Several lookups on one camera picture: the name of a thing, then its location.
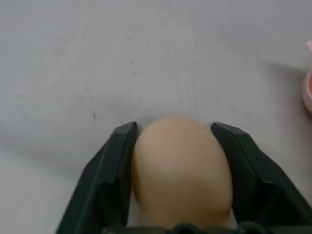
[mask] white table surface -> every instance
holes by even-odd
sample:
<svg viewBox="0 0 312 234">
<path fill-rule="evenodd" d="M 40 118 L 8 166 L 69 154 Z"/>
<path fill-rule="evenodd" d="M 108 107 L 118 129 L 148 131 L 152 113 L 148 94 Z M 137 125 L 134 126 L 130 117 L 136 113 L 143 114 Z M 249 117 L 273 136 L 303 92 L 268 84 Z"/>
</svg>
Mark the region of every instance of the white table surface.
<svg viewBox="0 0 312 234">
<path fill-rule="evenodd" d="M 312 203 L 310 0 L 0 0 L 0 233 L 53 233 L 128 121 L 250 133 Z"/>
</svg>

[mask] brown egg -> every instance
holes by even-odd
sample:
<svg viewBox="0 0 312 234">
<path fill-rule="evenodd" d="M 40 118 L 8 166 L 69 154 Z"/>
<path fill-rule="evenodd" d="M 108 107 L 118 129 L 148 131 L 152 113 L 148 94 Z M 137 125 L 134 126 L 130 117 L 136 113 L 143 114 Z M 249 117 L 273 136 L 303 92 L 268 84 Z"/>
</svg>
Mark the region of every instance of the brown egg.
<svg viewBox="0 0 312 234">
<path fill-rule="evenodd" d="M 232 203 L 226 156 L 212 133 L 186 117 L 149 125 L 134 147 L 136 199 L 155 225 L 222 226 Z"/>
</svg>

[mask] egg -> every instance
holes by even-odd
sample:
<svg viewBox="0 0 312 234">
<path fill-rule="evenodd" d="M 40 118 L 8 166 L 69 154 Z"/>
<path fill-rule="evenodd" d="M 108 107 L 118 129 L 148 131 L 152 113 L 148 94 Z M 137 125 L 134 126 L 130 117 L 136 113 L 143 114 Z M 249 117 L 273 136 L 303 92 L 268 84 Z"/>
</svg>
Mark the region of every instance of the egg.
<svg viewBox="0 0 312 234">
<path fill-rule="evenodd" d="M 135 197 L 156 226 L 226 223 L 233 193 L 230 167 L 201 123 L 177 116 L 147 126 L 134 147 L 132 172 Z"/>
</svg>

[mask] pink object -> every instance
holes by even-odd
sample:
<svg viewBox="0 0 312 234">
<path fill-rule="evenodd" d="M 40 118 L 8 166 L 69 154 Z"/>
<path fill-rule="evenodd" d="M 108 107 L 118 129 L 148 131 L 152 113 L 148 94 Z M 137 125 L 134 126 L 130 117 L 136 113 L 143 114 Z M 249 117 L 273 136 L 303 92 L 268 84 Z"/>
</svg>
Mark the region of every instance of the pink object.
<svg viewBox="0 0 312 234">
<path fill-rule="evenodd" d="M 312 40 L 307 42 L 309 52 L 312 54 Z M 308 73 L 303 82 L 303 102 L 306 105 L 308 111 L 312 113 L 312 64 L 308 69 Z"/>
</svg>

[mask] pink cup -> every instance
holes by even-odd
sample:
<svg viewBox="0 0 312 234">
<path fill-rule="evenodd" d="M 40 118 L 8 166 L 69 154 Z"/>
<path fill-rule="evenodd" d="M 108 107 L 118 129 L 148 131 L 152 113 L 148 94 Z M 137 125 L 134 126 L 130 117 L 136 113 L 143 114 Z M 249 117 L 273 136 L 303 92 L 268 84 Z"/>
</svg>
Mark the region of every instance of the pink cup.
<svg viewBox="0 0 312 234">
<path fill-rule="evenodd" d="M 312 40 L 307 42 L 307 47 L 312 54 Z M 312 113 L 312 64 L 310 65 L 307 76 L 303 82 L 302 98 L 308 111 Z"/>
</svg>

